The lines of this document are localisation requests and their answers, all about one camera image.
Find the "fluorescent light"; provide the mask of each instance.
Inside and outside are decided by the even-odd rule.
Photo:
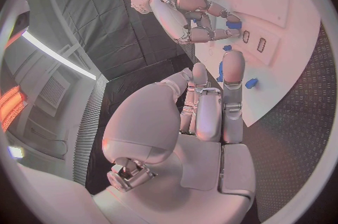
[[[61,55],[57,54],[55,51],[52,51],[50,48],[42,44],[39,40],[37,40],[35,37],[33,37],[28,31],[25,31],[23,33],[23,37],[26,38],[30,43],[32,43],[34,46],[48,54],[49,56],[53,57],[55,60],[62,62],[64,65],[74,69],[77,72],[80,72],[81,74],[96,80],[95,75],[89,73],[88,71],[85,71],[84,69],[80,68],[76,64],[73,64],[72,62],[68,61],[67,59],[63,58]]]
[[[24,154],[23,154],[23,151],[22,151],[21,148],[9,146],[8,149],[9,149],[11,155],[14,158],[23,158],[24,157]]]

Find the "blue object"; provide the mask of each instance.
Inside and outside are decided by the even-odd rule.
[[[242,22],[238,23],[231,23],[230,21],[226,22],[226,25],[229,29],[241,29],[242,28]]]
[[[252,89],[254,88],[254,86],[256,86],[258,82],[258,79],[250,79],[246,84],[245,87],[247,87],[248,89]]]
[[[223,81],[223,61],[220,63],[219,73],[220,73],[220,76],[216,78],[216,81],[222,82]]]
[[[231,51],[231,49],[232,49],[231,45],[226,45],[223,47],[224,51]]]

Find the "blue block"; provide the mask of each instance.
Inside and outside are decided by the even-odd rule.
[[[242,22],[238,22],[238,23],[231,23],[229,21],[226,22],[226,25],[229,29],[241,29],[242,28]]]
[[[216,78],[216,81],[222,82],[223,81],[223,61],[220,63],[220,66],[219,66],[219,74],[220,76]]]
[[[231,45],[226,45],[223,47],[224,51],[231,51],[231,49],[232,49]]]
[[[247,87],[248,89],[252,89],[254,88],[254,86],[256,86],[258,82],[258,79],[250,79],[246,84],[245,87]]]

